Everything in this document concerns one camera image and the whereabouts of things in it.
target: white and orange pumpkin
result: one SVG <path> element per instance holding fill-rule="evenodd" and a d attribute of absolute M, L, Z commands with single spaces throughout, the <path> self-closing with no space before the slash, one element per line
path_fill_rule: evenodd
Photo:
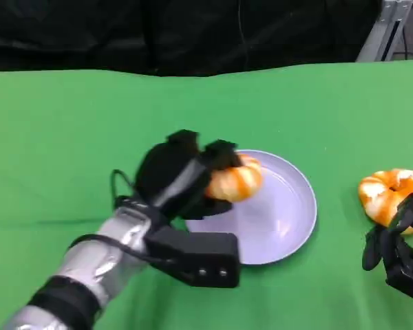
<path fill-rule="evenodd" d="M 362 179 L 358 191 L 366 214 L 388 227 L 398 205 L 413 193 L 413 170 L 380 170 Z M 409 227 L 404 234 L 413 234 L 413 228 Z"/>
<path fill-rule="evenodd" d="M 206 196 L 230 202 L 243 201 L 253 196 L 262 186 L 260 162 L 248 155 L 239 154 L 242 166 L 217 170 L 205 191 Z"/>

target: metal stand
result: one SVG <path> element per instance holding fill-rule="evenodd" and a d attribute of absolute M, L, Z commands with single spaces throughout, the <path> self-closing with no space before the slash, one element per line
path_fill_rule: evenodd
<path fill-rule="evenodd" d="M 385 0 L 377 22 L 361 49 L 357 62 L 390 61 L 402 35 L 413 0 Z"/>

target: black strap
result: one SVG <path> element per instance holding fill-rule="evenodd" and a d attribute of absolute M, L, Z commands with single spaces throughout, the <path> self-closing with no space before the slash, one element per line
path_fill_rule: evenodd
<path fill-rule="evenodd" d="M 54 276 L 31 298 L 40 307 L 74 330 L 92 330 L 100 305 L 84 285 L 68 277 Z"/>
<path fill-rule="evenodd" d="M 135 258 L 138 258 L 142 261 L 146 261 L 148 263 L 152 263 L 152 264 L 168 264 L 168 263 L 172 263 L 171 260 L 164 260 L 161 258 L 154 258 L 152 256 L 147 256 L 146 254 L 143 254 L 141 252 L 137 252 L 135 250 L 132 250 L 130 247 L 128 247 L 125 244 L 122 244 L 120 241 L 113 239 L 111 237 L 108 236 L 104 236 L 104 235 L 99 235 L 99 234 L 86 234 L 83 236 L 80 236 L 79 238 L 77 238 L 75 241 L 72 242 L 72 244 L 69 246 L 69 249 L 71 249 L 72 247 L 74 247 L 75 245 L 77 245 L 78 243 L 84 242 L 84 241 L 101 241 L 104 242 L 110 246 L 114 246 L 116 248 L 118 248 L 119 250 L 123 251 L 124 253 L 130 255 L 130 256 L 134 256 Z"/>

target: green table surface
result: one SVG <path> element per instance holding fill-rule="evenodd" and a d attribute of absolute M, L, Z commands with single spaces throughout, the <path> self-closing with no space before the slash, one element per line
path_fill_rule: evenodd
<path fill-rule="evenodd" d="M 413 61 L 212 78 L 0 73 L 0 324 L 111 214 L 110 170 L 133 173 L 182 128 L 298 166 L 317 196 L 314 234 L 285 261 L 244 267 L 237 289 L 146 269 L 96 329 L 413 329 L 413 300 L 382 265 L 361 269 L 372 225 L 357 196 L 374 171 L 413 169 Z"/>

